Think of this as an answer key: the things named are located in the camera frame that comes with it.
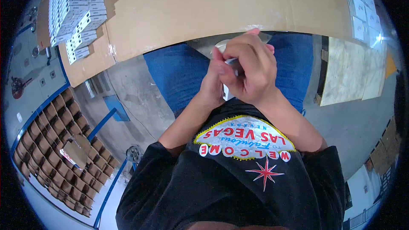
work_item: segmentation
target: forearm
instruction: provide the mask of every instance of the forearm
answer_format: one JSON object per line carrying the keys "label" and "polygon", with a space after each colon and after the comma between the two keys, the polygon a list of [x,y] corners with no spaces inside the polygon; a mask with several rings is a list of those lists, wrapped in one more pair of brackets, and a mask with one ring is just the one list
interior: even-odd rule
{"label": "forearm", "polygon": [[315,152],[325,142],[314,126],[290,104],[279,89],[268,103],[256,107],[293,142],[298,151]]}
{"label": "forearm", "polygon": [[181,152],[175,148],[191,141],[211,113],[210,109],[201,106],[200,99],[197,96],[193,97],[179,117],[158,139],[174,156]]}

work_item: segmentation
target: red star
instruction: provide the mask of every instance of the red star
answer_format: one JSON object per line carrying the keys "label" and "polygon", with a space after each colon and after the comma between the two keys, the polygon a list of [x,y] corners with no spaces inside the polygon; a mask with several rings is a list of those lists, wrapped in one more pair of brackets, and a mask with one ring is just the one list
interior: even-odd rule
{"label": "red star", "polygon": [[275,181],[272,179],[271,176],[284,175],[284,173],[271,172],[271,170],[274,169],[275,166],[277,166],[277,165],[274,165],[273,167],[268,168],[268,158],[267,158],[267,156],[265,157],[265,168],[263,168],[263,166],[259,165],[258,162],[256,162],[256,164],[260,167],[261,170],[247,170],[247,171],[260,173],[260,175],[257,178],[255,178],[253,181],[255,181],[256,179],[259,179],[261,177],[264,177],[264,179],[263,179],[263,181],[264,181],[263,192],[265,191],[265,183],[267,182],[267,178],[269,178],[269,180],[271,180],[272,182],[275,183]]}

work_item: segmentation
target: cardboard grid rack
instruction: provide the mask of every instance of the cardboard grid rack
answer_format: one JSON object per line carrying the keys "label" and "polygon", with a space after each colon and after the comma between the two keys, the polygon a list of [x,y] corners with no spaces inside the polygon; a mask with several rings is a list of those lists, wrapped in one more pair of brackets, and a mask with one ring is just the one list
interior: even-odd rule
{"label": "cardboard grid rack", "polygon": [[84,170],[60,154],[73,135],[92,131],[70,88],[59,94],[34,119],[20,139],[13,159],[29,181],[30,173],[70,209],[90,216],[91,205],[119,161],[94,137]]}

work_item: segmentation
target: black t-shirt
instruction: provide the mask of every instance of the black t-shirt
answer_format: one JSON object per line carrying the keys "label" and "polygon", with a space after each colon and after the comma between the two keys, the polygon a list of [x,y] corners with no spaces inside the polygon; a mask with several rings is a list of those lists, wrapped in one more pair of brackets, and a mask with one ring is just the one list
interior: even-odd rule
{"label": "black t-shirt", "polygon": [[151,144],[117,209],[118,229],[191,222],[340,229],[345,183],[335,146],[302,158],[252,105],[231,100],[178,158]]}

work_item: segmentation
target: hand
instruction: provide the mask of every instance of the hand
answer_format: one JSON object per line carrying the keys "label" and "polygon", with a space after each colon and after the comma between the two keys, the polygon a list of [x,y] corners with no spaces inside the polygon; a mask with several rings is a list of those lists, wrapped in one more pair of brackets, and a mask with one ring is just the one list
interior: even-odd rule
{"label": "hand", "polygon": [[[230,40],[223,54],[214,55],[218,64],[219,77],[229,91],[245,103],[259,108],[274,100],[278,89],[275,87],[277,62],[274,47],[264,44],[255,28]],[[225,59],[238,58],[245,73],[245,78],[237,77],[233,69],[225,64]]]}
{"label": "hand", "polygon": [[[212,55],[213,57],[214,55],[220,56],[221,53],[216,47],[214,47]],[[223,84],[219,78],[219,70],[219,65],[214,59],[212,59],[209,64],[209,68],[207,69],[207,74],[202,80],[200,90],[195,96],[199,98],[197,101],[199,101],[205,110],[212,111],[225,103],[225,100],[223,100]]]}

